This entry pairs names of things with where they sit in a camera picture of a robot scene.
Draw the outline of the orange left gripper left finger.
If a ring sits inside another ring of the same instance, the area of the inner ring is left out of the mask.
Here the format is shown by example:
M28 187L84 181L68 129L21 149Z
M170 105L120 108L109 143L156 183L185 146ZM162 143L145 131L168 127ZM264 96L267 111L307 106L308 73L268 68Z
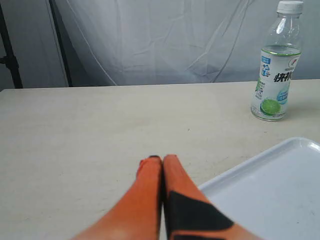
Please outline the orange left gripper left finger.
M161 226L162 160L140 161L136 178L124 196L74 240L158 240Z

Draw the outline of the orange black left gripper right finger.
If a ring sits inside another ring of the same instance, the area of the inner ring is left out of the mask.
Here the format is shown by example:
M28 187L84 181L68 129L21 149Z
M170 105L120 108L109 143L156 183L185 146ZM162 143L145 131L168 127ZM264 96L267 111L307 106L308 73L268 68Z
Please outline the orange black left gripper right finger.
M169 240L261 239L218 210L191 180L176 155L164 157L163 176Z

